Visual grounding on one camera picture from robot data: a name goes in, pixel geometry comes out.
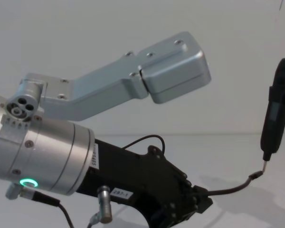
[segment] black mount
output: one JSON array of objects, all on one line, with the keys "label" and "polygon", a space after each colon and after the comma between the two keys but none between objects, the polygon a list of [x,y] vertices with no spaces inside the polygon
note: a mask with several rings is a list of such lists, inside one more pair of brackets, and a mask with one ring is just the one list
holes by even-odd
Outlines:
[{"label": "black mount", "polygon": [[107,185],[132,192],[129,199],[111,195],[111,200],[131,206],[143,214],[150,228],[169,228],[212,205],[207,196],[193,197],[206,189],[191,187],[187,175],[168,162],[161,150],[148,147],[138,155],[96,140],[99,169],[90,167],[77,192],[97,197],[97,189]]}]

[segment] robotic arm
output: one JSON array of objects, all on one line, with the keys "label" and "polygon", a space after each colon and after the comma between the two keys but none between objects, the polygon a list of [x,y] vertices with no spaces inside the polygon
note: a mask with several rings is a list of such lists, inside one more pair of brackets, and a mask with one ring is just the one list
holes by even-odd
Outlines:
[{"label": "robotic arm", "polygon": [[[164,103],[209,81],[203,51],[188,32],[137,56],[128,52],[76,80],[29,74],[11,99],[0,97],[0,179],[16,189],[22,185],[64,195],[102,195],[100,199],[109,194],[112,201],[139,210],[151,228],[188,220],[212,200],[202,194],[207,190],[191,187],[161,150],[150,146],[138,155],[66,120],[83,120],[149,93],[154,102]],[[16,198],[13,190],[10,199]],[[24,196],[34,198],[29,191]]]}]

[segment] cable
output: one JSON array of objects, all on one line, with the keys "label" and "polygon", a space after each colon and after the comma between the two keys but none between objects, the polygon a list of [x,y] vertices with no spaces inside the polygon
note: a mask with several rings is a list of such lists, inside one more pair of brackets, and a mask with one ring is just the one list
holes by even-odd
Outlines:
[{"label": "cable", "polygon": [[247,179],[247,181],[245,183],[243,183],[243,184],[241,184],[241,185],[239,185],[239,186],[237,186],[235,188],[225,189],[225,190],[207,191],[207,192],[200,192],[200,193],[193,193],[192,196],[218,196],[218,195],[231,194],[231,193],[243,190],[244,188],[246,188],[251,183],[251,181],[253,181],[256,178],[259,178],[262,175],[263,175],[262,171],[257,171],[257,172],[252,173],[248,177],[248,179]]},{"label": "cable", "polygon": [[21,193],[20,193],[20,196],[23,198],[26,198],[28,200],[48,204],[48,205],[54,206],[54,207],[59,207],[62,210],[62,212],[64,213],[70,228],[74,228],[73,223],[71,221],[71,218],[67,213],[67,210],[60,204],[60,200],[55,199],[55,198],[48,196],[46,194],[43,194],[39,191],[35,191],[32,189],[28,189],[28,188],[23,188]]},{"label": "cable", "polygon": [[59,208],[62,210],[62,212],[64,213],[64,215],[65,215],[65,217],[66,217],[66,219],[67,219],[67,223],[68,223],[68,225],[70,226],[70,228],[74,228],[73,223],[72,223],[72,221],[71,221],[70,216],[68,215],[67,210],[66,210],[61,204],[59,204],[58,207],[59,207]]},{"label": "cable", "polygon": [[164,141],[164,139],[161,136],[159,136],[157,134],[150,134],[150,135],[147,135],[147,136],[145,136],[143,138],[135,140],[134,142],[130,143],[129,145],[126,145],[125,147],[123,147],[122,149],[127,149],[128,147],[133,146],[134,144],[137,144],[140,141],[145,140],[145,139],[149,139],[149,138],[158,138],[161,141],[161,143],[162,143],[162,150],[161,150],[161,152],[162,152],[162,154],[165,154],[165,148],[166,148],[165,141]]}]

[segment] green led ring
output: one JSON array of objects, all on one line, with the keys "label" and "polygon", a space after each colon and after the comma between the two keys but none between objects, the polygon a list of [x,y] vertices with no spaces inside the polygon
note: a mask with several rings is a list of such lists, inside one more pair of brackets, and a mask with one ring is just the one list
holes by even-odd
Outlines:
[{"label": "green led ring", "polygon": [[30,179],[30,178],[26,178],[26,179],[21,179],[19,181],[19,183],[22,185],[22,186],[25,186],[25,187],[37,187],[38,186],[38,182],[33,180],[33,179]]}]

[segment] sticker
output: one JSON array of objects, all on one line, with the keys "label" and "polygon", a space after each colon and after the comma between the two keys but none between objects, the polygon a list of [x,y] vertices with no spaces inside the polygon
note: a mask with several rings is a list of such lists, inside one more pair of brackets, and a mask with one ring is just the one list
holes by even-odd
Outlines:
[{"label": "sticker", "polygon": [[114,188],[110,195],[128,200],[133,195],[133,192]]},{"label": "sticker", "polygon": [[94,169],[99,169],[99,156],[98,156],[98,144],[97,143],[95,143],[94,145],[93,157],[92,157],[90,167],[93,167]]}]

